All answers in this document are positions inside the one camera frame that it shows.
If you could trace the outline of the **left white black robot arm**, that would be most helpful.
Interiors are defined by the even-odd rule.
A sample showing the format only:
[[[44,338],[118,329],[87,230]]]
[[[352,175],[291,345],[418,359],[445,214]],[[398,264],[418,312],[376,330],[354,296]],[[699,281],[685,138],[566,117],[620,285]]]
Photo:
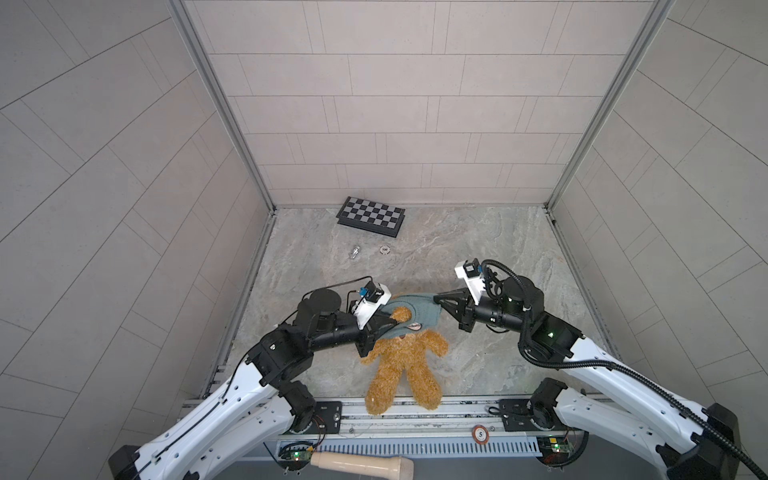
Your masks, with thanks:
[[[115,479],[212,479],[263,440],[301,432],[316,401],[298,376],[317,351],[352,344],[366,356],[396,322],[381,308],[391,298],[368,282],[350,308],[330,288],[305,295],[294,313],[251,347],[232,376],[176,425],[108,460]]]

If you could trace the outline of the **grey-green teddy sweater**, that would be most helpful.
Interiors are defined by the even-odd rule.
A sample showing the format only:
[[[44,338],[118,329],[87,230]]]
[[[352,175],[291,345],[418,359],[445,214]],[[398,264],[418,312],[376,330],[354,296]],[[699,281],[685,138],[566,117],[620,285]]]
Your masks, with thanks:
[[[407,309],[411,314],[410,319],[400,322],[397,326],[385,332],[381,339],[394,339],[434,329],[439,323],[442,312],[441,306],[434,301],[433,293],[398,296],[382,306],[380,312],[388,317],[392,317],[398,308]]]

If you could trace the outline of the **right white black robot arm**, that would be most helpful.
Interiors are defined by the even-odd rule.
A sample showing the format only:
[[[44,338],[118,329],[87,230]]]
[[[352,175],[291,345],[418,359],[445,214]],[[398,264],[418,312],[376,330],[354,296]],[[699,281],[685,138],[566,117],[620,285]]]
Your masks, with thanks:
[[[566,374],[611,399],[594,402],[560,381],[545,379],[530,398],[536,423],[553,421],[607,440],[654,465],[668,479],[733,479],[741,466],[767,474],[742,449],[736,415],[672,393],[615,359],[578,328],[547,312],[544,294],[510,277],[492,294],[478,277],[433,298],[462,330],[483,323],[518,333],[529,363]]]

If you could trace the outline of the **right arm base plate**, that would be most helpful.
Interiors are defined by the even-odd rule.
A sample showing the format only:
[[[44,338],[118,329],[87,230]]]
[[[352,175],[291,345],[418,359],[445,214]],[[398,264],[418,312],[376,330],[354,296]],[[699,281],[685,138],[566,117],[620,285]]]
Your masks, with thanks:
[[[497,409],[507,432],[551,431],[562,427],[553,407],[540,400],[501,399]]]

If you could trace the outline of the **tan teddy bear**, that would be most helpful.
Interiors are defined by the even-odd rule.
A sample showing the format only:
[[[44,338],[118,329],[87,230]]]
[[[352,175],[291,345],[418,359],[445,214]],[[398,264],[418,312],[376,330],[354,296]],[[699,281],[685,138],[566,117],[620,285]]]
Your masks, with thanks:
[[[381,339],[361,362],[371,364],[378,359],[377,372],[366,397],[366,410],[370,415],[382,415],[393,404],[397,386],[406,377],[414,401],[427,410],[435,410],[442,400],[442,389],[427,364],[427,352],[438,357],[449,351],[448,341],[438,332],[421,329],[409,330],[394,338]]]

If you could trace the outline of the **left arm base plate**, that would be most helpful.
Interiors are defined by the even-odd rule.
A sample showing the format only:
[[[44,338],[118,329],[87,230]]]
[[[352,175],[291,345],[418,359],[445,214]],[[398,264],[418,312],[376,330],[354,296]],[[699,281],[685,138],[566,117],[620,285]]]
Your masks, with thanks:
[[[316,404],[313,420],[297,432],[287,431],[288,435],[315,435],[320,433],[338,434],[342,419],[341,401],[319,401]]]

